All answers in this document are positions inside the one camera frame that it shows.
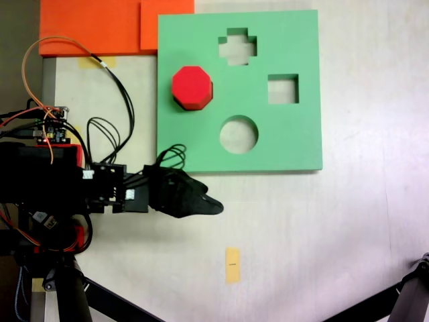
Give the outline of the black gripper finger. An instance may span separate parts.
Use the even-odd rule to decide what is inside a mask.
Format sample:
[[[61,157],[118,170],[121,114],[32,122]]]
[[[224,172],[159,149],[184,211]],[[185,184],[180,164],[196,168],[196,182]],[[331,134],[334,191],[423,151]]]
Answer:
[[[179,218],[192,215],[218,215],[224,210],[223,204],[206,195],[188,195],[179,206]]]
[[[184,196],[186,198],[203,198],[207,195],[208,187],[203,182],[192,178],[186,172],[182,172],[182,180],[184,184]]]

